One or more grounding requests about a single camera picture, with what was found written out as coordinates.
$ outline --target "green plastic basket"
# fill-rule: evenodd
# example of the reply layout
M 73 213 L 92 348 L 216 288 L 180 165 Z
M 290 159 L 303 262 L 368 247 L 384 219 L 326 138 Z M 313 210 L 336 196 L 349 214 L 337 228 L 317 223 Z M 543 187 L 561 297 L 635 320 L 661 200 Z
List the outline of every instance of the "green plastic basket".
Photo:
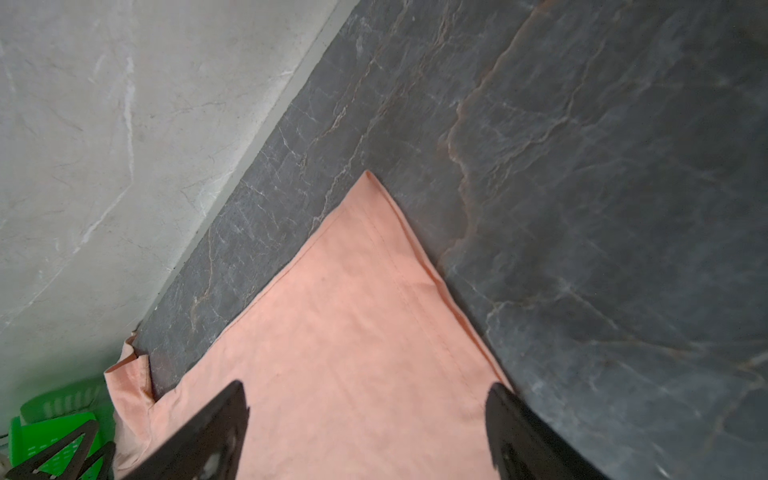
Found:
M 19 417 L 11 420 L 11 429 L 8 432 L 8 449 L 11 453 L 11 465 L 16 466 L 29 460 L 33 456 L 42 452 L 49 446 L 63 439 L 67 434 L 72 433 L 80 425 L 83 425 L 88 420 L 95 420 L 96 417 L 93 413 L 76 413 L 74 415 L 67 415 L 59 417 L 57 419 L 45 420 L 43 422 L 32 423 L 31 425 L 22 425 L 22 421 Z M 42 472 L 56 475 L 57 477 L 64 473 L 64 469 L 72 460 L 75 451 L 82 442 L 82 436 L 70 443 L 59 453 L 54 455 L 53 458 L 48 460 L 40 468 Z M 93 445 L 91 445 L 91 451 L 88 455 L 93 454 L 101 447 L 101 434 L 97 433 L 94 439 Z M 87 472 L 81 477 L 84 480 L 96 479 L 96 474 L 101 468 L 102 460 L 95 463 L 93 467 L 88 469 Z
M 28 424 L 81 412 L 96 415 L 99 432 L 105 442 L 114 439 L 114 407 L 103 376 L 81 380 L 36 396 L 21 408 L 22 418 Z

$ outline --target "dark gray marble surface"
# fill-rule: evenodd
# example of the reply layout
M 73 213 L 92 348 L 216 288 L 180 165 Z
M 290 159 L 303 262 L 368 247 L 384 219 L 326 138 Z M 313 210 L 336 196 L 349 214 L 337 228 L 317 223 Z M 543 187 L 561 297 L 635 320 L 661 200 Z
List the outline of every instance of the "dark gray marble surface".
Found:
M 362 0 L 141 326 L 156 394 L 370 169 L 609 476 L 768 478 L 757 6 Z

